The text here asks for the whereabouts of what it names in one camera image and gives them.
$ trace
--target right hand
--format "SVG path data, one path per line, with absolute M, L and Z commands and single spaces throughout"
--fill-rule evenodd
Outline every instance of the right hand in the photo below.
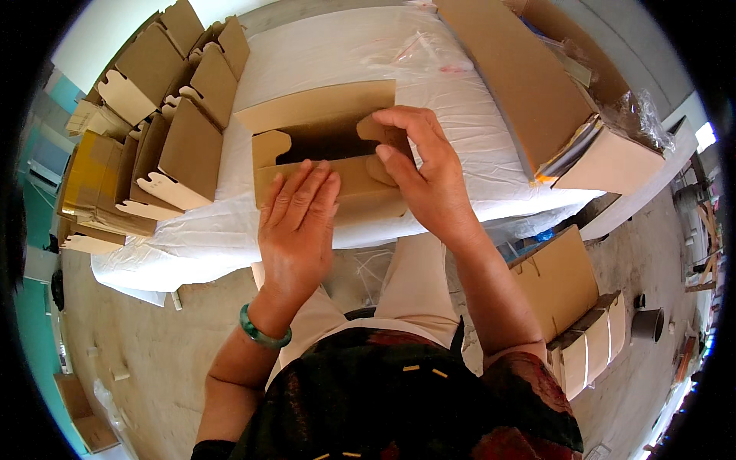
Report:
M 429 109 L 397 105 L 373 113 L 381 124 L 406 130 L 417 145 L 417 167 L 392 146 L 375 148 L 389 175 L 399 185 L 409 210 L 420 224 L 456 252 L 486 233 L 470 206 L 457 153 Z

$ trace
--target floor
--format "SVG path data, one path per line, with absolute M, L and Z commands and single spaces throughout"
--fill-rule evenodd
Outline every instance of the floor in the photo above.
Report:
M 345 311 L 375 303 L 393 245 L 338 251 L 332 275 L 325 281 L 330 295 Z M 588 247 L 601 292 L 622 289 L 630 313 L 636 294 L 645 292 L 650 307 L 663 307 L 676 323 L 654 344 L 635 339 L 625 346 L 595 382 L 572 401 L 586 449 L 603 443 L 610 459 L 627 459 L 651 430 L 670 391 L 672 360 L 687 321 L 692 321 L 694 294 L 682 285 L 684 239 L 667 189 L 601 243 Z M 237 312 L 256 294 L 250 269 L 242 269 L 203 285 L 179 289 L 183 310 L 171 299 L 166 307 L 120 294 L 99 285 L 89 256 L 62 254 L 66 309 L 63 336 L 74 371 L 98 415 L 92 385 L 101 379 L 128 424 L 125 438 L 141 460 L 188 459 L 202 412 L 202 383 L 219 345 L 236 326 Z M 448 287 L 458 310 L 464 294 L 451 255 Z M 96 347 L 98 356 L 88 357 Z M 480 347 L 472 325 L 467 329 L 464 357 L 480 369 Z M 113 372 L 130 377 L 114 381 Z

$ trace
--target person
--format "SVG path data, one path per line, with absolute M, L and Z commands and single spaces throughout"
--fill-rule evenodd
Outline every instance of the person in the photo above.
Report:
M 309 160 L 277 176 L 258 230 L 260 290 L 205 379 L 192 459 L 581 459 L 539 324 L 471 208 L 436 116 L 401 106 L 372 116 L 417 145 L 418 170 L 391 146 L 375 151 L 430 233 L 398 239 L 375 316 L 347 321 L 320 287 L 340 177 Z M 483 349 L 481 377 L 448 349 L 459 318 L 445 248 Z

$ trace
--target green jade bangle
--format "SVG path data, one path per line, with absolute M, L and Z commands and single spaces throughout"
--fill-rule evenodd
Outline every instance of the green jade bangle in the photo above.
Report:
M 286 330 L 286 335 L 283 339 L 273 339 L 268 337 L 266 334 L 260 332 L 253 323 L 248 319 L 248 306 L 247 303 L 240 309 L 240 326 L 243 328 L 246 334 L 253 339 L 253 341 L 259 345 L 263 345 L 266 348 L 272 348 L 278 350 L 284 348 L 291 342 L 291 328 Z

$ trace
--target white cloth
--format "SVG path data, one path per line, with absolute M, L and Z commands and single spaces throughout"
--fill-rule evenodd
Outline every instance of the white cloth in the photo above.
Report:
M 310 88 L 396 79 L 397 104 L 436 112 L 458 152 L 473 210 L 482 222 L 563 209 L 538 220 L 539 231 L 546 230 L 601 195 L 529 184 L 488 89 L 433 13 L 416 7 L 341 11 L 262 32 L 249 45 L 233 112 Z M 216 202 L 160 222 L 152 238 L 129 238 L 121 249 L 93 256 L 97 280 L 129 289 L 174 291 L 259 261 L 251 137 L 231 117 L 224 131 Z M 414 156 L 420 164 L 416 151 Z M 370 247 L 424 231 L 407 213 L 340 227 L 333 247 Z

